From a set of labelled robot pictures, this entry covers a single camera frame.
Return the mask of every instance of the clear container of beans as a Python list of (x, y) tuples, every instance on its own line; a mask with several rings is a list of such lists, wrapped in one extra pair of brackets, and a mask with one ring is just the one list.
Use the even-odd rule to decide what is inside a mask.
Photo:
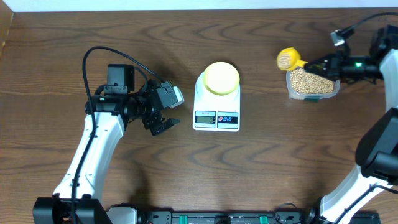
[(335, 96), (340, 89), (340, 81), (329, 81), (317, 75), (306, 73), (298, 68), (286, 73), (287, 90), (290, 99), (319, 100)]

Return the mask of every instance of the kitchen scale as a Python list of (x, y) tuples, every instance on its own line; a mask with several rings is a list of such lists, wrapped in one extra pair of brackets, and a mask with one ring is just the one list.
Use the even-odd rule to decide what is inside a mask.
[(228, 63), (213, 63), (196, 82), (192, 126), (200, 131), (239, 131), (240, 121), (239, 73)]

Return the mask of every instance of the wooden table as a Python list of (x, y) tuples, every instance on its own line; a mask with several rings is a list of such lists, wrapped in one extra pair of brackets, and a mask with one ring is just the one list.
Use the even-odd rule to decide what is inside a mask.
[[(335, 49), (329, 33), (383, 9), (17, 13), (0, 61), (0, 222), (32, 223), (37, 197), (51, 196), (75, 154), (87, 101), (81, 60), (94, 45), (121, 50), (180, 87), (185, 103), (164, 111), (181, 123), (157, 137), (129, 124), (111, 162), (103, 205), (130, 202), (175, 210), (308, 208), (354, 166), (360, 138), (384, 114), (384, 85), (343, 85), (318, 103), (290, 100), (275, 58), (294, 46), (305, 60)], [(361, 26), (350, 39), (366, 54), (372, 33), (397, 18)], [(197, 77), (213, 62), (241, 75), (241, 130), (192, 129)], [(109, 63), (88, 59), (91, 89)], [(136, 87), (143, 84), (136, 77)], [(364, 209), (395, 223), (398, 197)]]

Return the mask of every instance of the white wall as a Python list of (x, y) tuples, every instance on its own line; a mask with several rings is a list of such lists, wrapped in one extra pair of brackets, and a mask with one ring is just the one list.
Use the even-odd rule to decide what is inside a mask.
[(14, 12), (398, 7), (397, 0), (3, 0)]

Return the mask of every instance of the yellow scoop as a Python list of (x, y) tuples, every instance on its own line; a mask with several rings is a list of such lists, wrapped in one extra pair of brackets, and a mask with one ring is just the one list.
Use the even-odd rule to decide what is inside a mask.
[[(281, 65), (279, 64), (279, 59), (282, 55), (284, 55), (285, 53), (289, 54), (290, 57), (290, 68), (285, 68), (285, 67), (281, 67)], [(296, 49), (294, 49), (293, 47), (289, 47), (286, 49), (283, 49), (277, 59), (276, 59), (276, 63), (279, 67), (279, 69), (283, 70), (283, 71), (292, 71), (295, 70), (297, 67), (304, 67), (304, 64), (308, 63), (305, 62), (303, 60), (301, 60), (301, 56), (299, 54), (298, 51), (296, 51)]]

